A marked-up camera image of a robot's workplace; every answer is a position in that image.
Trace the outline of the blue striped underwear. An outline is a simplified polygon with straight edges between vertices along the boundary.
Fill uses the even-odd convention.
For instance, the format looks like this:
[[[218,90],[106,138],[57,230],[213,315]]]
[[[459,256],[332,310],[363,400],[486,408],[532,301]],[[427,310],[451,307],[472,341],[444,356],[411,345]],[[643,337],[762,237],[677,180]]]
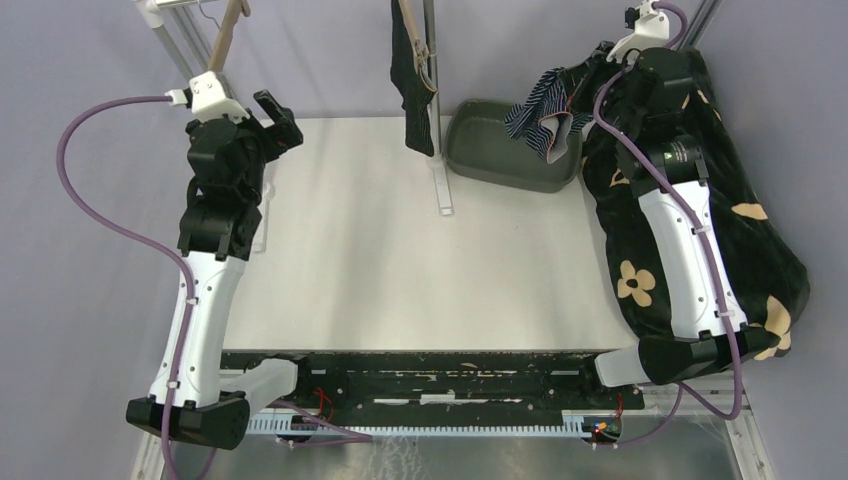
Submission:
[[[581,133],[593,120],[586,110],[572,106],[578,86],[579,79],[574,79],[571,69],[544,72],[525,101],[514,104],[505,115],[508,136],[524,139],[547,164],[557,162],[569,150],[568,138]]]

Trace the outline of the black striped underwear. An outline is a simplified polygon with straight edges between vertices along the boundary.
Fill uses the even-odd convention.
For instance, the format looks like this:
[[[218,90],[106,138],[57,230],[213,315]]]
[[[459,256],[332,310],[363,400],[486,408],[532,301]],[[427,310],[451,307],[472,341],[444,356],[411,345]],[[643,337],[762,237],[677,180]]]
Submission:
[[[435,93],[427,90],[415,73],[412,48],[397,1],[390,2],[392,21],[390,80],[402,99],[406,147],[432,157],[434,146],[428,108]]]

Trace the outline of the wooden clip hanger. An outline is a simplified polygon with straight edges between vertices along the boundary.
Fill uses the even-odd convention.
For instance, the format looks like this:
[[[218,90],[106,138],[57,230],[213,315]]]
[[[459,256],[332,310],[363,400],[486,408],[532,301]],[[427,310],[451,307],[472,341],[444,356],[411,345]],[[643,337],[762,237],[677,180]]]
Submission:
[[[407,0],[398,0],[397,4],[400,8],[400,13],[404,26],[409,37],[412,48],[412,58],[415,73],[424,83],[427,90],[432,93],[437,93],[437,84],[429,74],[428,60],[430,51],[427,43],[421,38],[418,29],[418,22],[414,17],[413,10]]]

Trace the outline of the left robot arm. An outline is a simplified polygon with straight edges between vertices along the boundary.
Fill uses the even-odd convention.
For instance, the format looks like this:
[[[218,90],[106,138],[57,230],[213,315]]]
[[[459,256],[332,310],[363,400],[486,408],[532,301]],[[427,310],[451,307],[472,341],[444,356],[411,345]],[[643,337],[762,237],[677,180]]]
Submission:
[[[177,249],[192,276],[180,279],[154,383],[125,413],[129,424],[150,434],[223,450],[241,443],[251,416],[247,392],[223,389],[219,366],[232,300],[262,219],[265,167],[303,142],[291,109],[267,90],[253,98],[271,125],[231,114],[186,125],[193,176]]]

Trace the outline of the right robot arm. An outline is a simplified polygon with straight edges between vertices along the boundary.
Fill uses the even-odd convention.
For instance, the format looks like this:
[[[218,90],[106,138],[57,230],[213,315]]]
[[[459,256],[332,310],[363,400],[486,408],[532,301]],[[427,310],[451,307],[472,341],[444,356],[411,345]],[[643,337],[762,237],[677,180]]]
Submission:
[[[670,296],[668,337],[598,355],[577,384],[581,400],[603,407],[618,387],[666,385],[737,369],[777,346],[750,324],[736,300],[713,231],[704,143],[683,126],[694,85],[680,51],[627,51],[595,98],[594,117],[617,141],[616,160],[655,241]]]

